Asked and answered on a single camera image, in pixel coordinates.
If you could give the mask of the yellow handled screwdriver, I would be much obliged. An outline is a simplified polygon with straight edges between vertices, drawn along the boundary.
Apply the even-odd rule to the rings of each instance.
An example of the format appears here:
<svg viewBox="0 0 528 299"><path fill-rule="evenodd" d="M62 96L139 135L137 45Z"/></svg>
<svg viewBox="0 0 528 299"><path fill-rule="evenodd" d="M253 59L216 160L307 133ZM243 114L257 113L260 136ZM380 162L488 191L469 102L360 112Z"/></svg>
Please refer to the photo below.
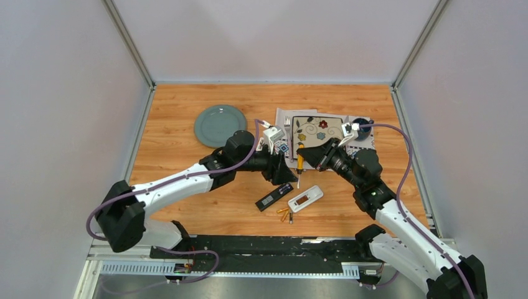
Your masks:
<svg viewBox="0 0 528 299"><path fill-rule="evenodd" d="M297 155L297 165L296 165L296 173L298 175L298 181L296 185L297 189L301 187L301 175L304 172L303 164L304 164L304 159L300 154L298 154Z"/></svg>

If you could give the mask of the black remote control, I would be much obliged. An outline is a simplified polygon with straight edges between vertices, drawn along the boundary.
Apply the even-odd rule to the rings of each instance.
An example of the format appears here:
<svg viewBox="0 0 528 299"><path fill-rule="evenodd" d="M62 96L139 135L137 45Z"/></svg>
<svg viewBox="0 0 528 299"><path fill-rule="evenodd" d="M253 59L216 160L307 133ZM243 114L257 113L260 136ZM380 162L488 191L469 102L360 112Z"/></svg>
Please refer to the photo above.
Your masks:
<svg viewBox="0 0 528 299"><path fill-rule="evenodd" d="M263 212L293 190L294 187L290 183L282 184L259 199L255 205L260 212Z"/></svg>

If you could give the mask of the short white remote control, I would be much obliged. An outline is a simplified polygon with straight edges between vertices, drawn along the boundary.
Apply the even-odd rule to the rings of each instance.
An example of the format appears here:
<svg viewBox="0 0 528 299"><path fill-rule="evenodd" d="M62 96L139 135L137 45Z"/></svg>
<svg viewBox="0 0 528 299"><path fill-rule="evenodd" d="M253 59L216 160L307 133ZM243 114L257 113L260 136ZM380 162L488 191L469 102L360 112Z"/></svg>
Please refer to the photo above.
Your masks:
<svg viewBox="0 0 528 299"><path fill-rule="evenodd" d="M324 196L319 186L313 186L288 201L288 207L293 213L302 211Z"/></svg>

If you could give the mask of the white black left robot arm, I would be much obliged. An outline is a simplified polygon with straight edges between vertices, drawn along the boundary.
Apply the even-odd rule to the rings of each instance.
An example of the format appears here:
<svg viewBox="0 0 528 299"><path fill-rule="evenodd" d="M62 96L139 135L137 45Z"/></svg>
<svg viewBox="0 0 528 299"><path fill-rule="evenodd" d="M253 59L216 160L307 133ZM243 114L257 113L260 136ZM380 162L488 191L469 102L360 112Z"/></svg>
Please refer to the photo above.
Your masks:
<svg viewBox="0 0 528 299"><path fill-rule="evenodd" d="M223 147L180 173L137 186L118 181L89 218L95 219L102 230L101 240L120 253L144 238L151 214L187 197L218 189L232 182L239 171L259 172L274 186L298 180L283 153L274 152L268 145L257 150L257 145L249 131L239 130Z"/></svg>

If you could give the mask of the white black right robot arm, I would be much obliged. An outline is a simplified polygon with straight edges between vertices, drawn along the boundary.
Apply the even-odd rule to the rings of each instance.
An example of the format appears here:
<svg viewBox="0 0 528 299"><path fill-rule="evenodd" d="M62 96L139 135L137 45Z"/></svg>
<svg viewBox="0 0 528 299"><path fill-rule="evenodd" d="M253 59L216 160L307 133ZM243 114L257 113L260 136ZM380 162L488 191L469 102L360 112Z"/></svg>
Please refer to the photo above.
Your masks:
<svg viewBox="0 0 528 299"><path fill-rule="evenodd" d="M397 200L381 179L382 167L374 149L354 156L330 139L321 146L297 149L311 167L333 170L354 186L353 197L361 211L376 220L356 234L356 255L393 266L427 298L487 298L484 265L474 255L462 256L419 222Z"/></svg>

